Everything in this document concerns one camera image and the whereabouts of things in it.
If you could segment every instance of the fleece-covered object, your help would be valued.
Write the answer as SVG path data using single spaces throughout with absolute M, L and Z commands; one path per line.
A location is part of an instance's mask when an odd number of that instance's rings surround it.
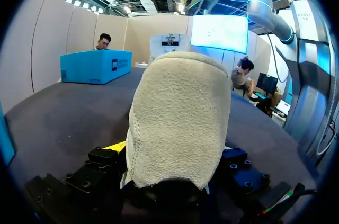
M 224 149 L 230 99 L 226 70 L 214 59 L 192 52 L 156 58 L 134 95 L 120 186 L 184 178 L 203 189 Z

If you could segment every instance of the computer screen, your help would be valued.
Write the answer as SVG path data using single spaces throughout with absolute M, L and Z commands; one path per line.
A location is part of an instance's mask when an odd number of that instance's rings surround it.
M 260 73 L 256 87 L 264 90 L 267 93 L 274 94 L 277 83 L 278 83 L 277 78 Z
M 193 17 L 192 46 L 247 53 L 248 19 L 234 15 Z

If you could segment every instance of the table surface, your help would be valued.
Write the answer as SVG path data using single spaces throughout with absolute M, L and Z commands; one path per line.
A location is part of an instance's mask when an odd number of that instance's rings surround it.
M 124 141 L 128 112 L 144 71 L 133 68 L 103 86 L 56 83 L 7 112 L 17 150 L 9 170 L 18 186 L 47 173 L 63 178 L 78 170 L 96 146 Z M 272 186 L 286 181 L 294 187 L 304 181 L 307 187 L 315 187 L 318 173 L 297 143 L 270 117 L 233 93 L 227 142 L 247 151 L 253 166 L 271 175 Z M 235 218 L 239 212 L 232 214 Z

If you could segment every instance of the blue cardboard box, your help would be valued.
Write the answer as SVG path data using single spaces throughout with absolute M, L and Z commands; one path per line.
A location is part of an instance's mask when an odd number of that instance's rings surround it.
M 0 103 L 0 154 L 3 157 L 3 161 L 6 166 L 11 162 L 15 154 L 12 141 L 8 135 L 7 126 L 6 126 L 4 114 L 2 112 L 1 103 Z
M 104 85 L 132 70 L 132 52 L 94 50 L 60 58 L 61 81 Z

